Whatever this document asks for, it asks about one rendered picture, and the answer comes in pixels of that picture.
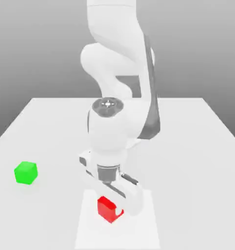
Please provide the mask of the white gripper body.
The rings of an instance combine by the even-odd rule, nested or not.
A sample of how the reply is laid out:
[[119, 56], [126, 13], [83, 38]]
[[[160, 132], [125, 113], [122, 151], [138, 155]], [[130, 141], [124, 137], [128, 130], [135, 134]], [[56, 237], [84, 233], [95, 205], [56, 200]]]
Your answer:
[[117, 171], [116, 180], [110, 183], [98, 180], [91, 172], [85, 171], [85, 182], [93, 188], [99, 196], [105, 196], [119, 209], [123, 209], [131, 216], [141, 213], [144, 206], [143, 188], [140, 183], [128, 174]]

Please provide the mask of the small red cube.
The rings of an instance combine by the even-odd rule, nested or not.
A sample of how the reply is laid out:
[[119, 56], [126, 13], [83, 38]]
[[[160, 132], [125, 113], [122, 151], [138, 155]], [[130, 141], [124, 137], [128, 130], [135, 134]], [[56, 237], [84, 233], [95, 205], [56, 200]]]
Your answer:
[[119, 211], [116, 204], [107, 199], [105, 196], [98, 198], [97, 208], [98, 214], [109, 223], [113, 223], [124, 214], [123, 209]]

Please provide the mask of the small green cube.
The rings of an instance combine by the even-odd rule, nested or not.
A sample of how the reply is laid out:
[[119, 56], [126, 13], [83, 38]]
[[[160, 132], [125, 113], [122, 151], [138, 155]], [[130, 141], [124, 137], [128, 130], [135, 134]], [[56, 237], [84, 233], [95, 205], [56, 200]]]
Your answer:
[[14, 169], [16, 182], [30, 185], [38, 176], [36, 163], [23, 161]]

